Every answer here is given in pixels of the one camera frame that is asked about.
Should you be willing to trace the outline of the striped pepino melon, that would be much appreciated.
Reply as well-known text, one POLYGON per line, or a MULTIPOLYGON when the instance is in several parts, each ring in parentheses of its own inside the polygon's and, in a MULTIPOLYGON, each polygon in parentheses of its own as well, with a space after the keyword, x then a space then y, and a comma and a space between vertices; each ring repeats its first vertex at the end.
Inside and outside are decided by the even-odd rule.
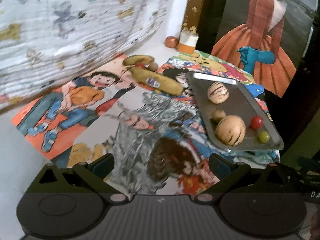
POLYGON ((246 125, 239 116, 228 115, 218 123, 216 135, 225 145, 237 146, 244 140, 246 125))
POLYGON ((221 82, 215 82, 207 90, 208 99, 214 104, 221 104, 229 98, 227 87, 221 82))

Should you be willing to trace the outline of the green grape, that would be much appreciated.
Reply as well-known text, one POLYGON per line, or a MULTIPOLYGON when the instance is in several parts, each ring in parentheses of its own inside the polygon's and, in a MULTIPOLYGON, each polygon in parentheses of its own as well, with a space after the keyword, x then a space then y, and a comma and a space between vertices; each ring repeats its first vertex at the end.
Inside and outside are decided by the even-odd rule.
POLYGON ((261 131, 259 133, 259 140, 261 143, 265 144, 270 140, 270 134, 267 131, 261 131))

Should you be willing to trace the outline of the brown kiwi fruit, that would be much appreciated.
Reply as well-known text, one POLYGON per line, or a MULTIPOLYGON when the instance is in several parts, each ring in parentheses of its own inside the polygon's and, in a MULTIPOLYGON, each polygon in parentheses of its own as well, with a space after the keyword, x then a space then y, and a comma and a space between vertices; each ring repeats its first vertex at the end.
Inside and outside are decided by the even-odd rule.
POLYGON ((222 109, 217 109, 212 113, 212 119, 219 123, 224 117, 226 117, 226 113, 222 109))

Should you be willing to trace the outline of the red cherry tomato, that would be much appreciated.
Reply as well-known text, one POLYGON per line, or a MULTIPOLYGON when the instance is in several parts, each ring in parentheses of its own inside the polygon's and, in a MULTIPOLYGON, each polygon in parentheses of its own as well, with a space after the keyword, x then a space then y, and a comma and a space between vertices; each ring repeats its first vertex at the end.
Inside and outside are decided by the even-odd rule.
POLYGON ((264 120, 261 116, 256 115, 251 119, 251 123, 250 126, 254 129, 254 130, 259 130, 264 124, 264 120))

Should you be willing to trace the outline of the large yellow stickered banana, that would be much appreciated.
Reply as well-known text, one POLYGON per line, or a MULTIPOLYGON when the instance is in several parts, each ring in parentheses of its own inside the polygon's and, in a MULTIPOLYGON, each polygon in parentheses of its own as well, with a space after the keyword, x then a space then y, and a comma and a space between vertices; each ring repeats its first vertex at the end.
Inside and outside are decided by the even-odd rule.
POLYGON ((139 83, 163 91, 170 95, 180 96, 184 88, 175 80, 147 69, 130 67, 132 77, 139 83))

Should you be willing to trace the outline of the small dark spotted banana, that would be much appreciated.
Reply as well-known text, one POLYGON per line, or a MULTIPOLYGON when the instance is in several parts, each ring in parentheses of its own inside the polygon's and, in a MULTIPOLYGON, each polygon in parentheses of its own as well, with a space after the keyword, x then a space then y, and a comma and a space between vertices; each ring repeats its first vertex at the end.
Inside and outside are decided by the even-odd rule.
POLYGON ((155 59, 150 55, 132 55, 123 59, 122 64, 124 66, 131 66, 137 63, 141 63, 143 65, 153 63, 155 59))

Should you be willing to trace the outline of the metal tray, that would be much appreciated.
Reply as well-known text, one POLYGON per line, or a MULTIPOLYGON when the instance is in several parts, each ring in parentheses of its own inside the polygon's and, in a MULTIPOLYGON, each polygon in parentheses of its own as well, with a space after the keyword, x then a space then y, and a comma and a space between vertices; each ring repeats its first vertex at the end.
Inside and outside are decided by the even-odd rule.
POLYGON ((193 91, 194 100, 202 116, 208 138, 216 147, 228 152, 282 150, 284 148, 284 142, 274 124, 242 83, 226 77, 199 72, 188 72, 186 77, 189 88, 193 91), (208 88, 215 82, 223 83, 229 91, 229 98, 221 104, 212 103, 207 96, 208 88), (212 120, 212 113, 217 109, 224 110, 227 115, 237 115, 244 121, 246 135, 238 146, 225 145, 218 139, 216 135, 217 123, 212 120), (250 126, 251 119, 256 115, 261 116, 264 120, 264 124, 259 130, 254 130, 250 126), (267 131, 270 134, 269 142, 265 144, 260 142, 259 133, 261 131, 267 131))

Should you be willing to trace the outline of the colourful cartoon drawing mat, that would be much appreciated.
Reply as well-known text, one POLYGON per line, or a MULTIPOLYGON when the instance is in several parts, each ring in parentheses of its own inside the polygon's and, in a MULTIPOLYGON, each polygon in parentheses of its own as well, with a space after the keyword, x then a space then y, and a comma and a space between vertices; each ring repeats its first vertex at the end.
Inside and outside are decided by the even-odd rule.
POLYGON ((106 181, 128 196, 196 195, 218 182, 211 154, 263 167, 279 160, 274 150, 226 151, 214 145, 188 86, 189 71, 235 79, 261 96, 263 87, 232 64, 201 52, 172 57, 156 73, 183 92, 167 95, 138 83, 121 58, 76 77, 26 105, 16 128, 46 158, 62 167, 91 163, 111 153, 114 170, 106 181))

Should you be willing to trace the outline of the small beige round fruit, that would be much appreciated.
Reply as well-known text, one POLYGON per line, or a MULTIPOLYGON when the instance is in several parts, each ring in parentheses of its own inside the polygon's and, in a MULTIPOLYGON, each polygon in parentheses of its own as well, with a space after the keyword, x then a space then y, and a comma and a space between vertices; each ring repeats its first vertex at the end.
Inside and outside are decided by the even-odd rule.
POLYGON ((159 68, 159 66, 156 62, 152 62, 148 66, 148 70, 153 71, 153 72, 157 71, 158 68, 159 68))

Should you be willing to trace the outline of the orange white flower jar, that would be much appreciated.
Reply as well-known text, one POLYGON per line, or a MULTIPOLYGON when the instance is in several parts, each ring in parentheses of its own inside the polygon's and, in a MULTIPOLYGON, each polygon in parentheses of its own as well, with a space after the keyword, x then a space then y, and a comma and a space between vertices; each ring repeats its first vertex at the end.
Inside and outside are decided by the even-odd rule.
POLYGON ((177 51, 180 53, 192 54, 195 50, 199 35, 190 31, 181 31, 177 51))

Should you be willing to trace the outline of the yellow flower sprig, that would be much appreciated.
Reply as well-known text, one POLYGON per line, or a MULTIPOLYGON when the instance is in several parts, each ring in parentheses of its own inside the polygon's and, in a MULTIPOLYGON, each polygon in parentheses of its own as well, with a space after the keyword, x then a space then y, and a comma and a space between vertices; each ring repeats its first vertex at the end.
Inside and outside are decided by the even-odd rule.
POLYGON ((197 35, 197 26, 199 24, 197 7, 189 7, 184 14, 182 30, 192 35, 197 35))

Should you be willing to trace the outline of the white cartoon printed cloth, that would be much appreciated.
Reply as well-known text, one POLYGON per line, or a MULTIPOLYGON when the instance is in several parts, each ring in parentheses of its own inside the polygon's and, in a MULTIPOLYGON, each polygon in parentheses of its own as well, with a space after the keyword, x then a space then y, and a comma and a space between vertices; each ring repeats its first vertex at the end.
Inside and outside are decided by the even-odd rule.
POLYGON ((1 108, 131 48, 167 8, 168 0, 1 0, 1 108))

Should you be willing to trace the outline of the painting of orange dress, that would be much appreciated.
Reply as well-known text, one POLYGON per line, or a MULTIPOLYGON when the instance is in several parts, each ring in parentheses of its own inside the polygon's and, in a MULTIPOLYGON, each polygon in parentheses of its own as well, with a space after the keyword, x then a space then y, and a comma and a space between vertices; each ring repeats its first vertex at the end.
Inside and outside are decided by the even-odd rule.
POLYGON ((308 46, 319 0, 226 0, 212 55, 282 97, 308 46))

